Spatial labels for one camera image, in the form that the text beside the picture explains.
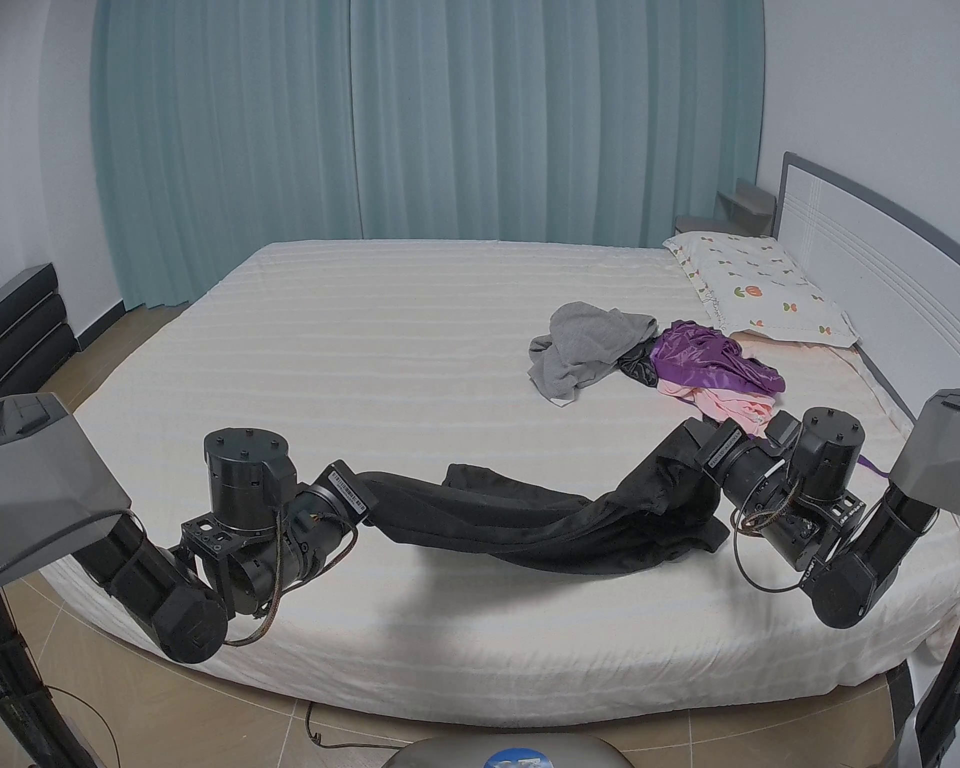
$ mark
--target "white bed sheet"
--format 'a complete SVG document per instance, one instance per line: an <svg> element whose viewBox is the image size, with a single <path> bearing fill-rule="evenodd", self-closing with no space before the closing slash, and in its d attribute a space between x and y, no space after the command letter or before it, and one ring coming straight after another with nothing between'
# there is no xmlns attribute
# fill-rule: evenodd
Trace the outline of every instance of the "white bed sheet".
<svg viewBox="0 0 960 768"><path fill-rule="evenodd" d="M527 345L560 304L707 317L666 251L493 242L299 242L262 249L138 349L78 411L158 544L207 509L203 437L282 433L300 477L336 458L440 481L449 462L595 496L694 410L615 373L558 408L526 376ZM756 341L787 380L781 405L857 414L889 467L902 436L827 348ZM857 468L870 501L885 482ZM718 515L730 511L726 501ZM797 578L765 542L755 579ZM823 626L807 598L768 595L715 555L620 578L542 573L394 544L354 553L284 599L266 638L201 665L244 684L399 717L562 725L824 693L903 660L960 597L950 516L921 539L871 614ZM72 560L44 569L108 632L157 653ZM255 622L240 617L231 636Z"/></svg>

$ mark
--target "pink garment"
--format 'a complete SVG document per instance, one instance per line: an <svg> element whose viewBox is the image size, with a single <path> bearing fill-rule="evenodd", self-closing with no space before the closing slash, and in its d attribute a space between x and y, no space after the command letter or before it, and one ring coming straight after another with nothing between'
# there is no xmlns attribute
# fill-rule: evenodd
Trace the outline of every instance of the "pink garment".
<svg viewBox="0 0 960 768"><path fill-rule="evenodd" d="M692 401L711 419L733 419L748 435L763 437L767 423L774 415L774 399L768 395L712 390L703 387L682 387L672 381L661 379L657 391L664 395Z"/></svg>

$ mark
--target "black cloth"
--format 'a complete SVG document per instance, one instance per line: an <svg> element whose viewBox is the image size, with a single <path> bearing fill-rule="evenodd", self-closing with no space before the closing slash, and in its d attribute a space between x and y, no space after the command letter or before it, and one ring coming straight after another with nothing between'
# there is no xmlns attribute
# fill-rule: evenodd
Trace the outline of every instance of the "black cloth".
<svg viewBox="0 0 960 768"><path fill-rule="evenodd" d="M693 465L681 425L596 501L453 464L442 486L363 472L379 504L370 522L400 543L481 552L538 570L618 574L715 552L729 534L713 516L720 491Z"/></svg>
<svg viewBox="0 0 960 768"><path fill-rule="evenodd" d="M650 353L654 350L658 338L659 336L654 336L631 347L616 361L616 366L641 384L656 387L660 377L657 376L657 369L654 368L654 363L650 359Z"/></svg>

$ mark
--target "pillowcase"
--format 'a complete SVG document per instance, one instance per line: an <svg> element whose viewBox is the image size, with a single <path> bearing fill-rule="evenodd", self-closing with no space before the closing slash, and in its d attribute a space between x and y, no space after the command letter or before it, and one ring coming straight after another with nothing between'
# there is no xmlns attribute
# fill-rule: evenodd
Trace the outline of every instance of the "pillowcase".
<svg viewBox="0 0 960 768"><path fill-rule="evenodd" d="M717 328L782 342L851 347L847 316L772 237L684 232L664 241Z"/></svg>

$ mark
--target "gray towel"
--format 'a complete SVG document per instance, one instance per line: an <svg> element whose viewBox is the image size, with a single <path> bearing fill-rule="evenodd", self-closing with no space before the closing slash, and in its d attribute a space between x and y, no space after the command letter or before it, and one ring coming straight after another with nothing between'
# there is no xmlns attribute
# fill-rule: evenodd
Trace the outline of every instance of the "gray towel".
<svg viewBox="0 0 960 768"><path fill-rule="evenodd" d="M573 301L550 318L550 333L530 342L528 373L540 394L556 405L573 402L574 390L608 373L630 348L657 333L649 315L628 315Z"/></svg>

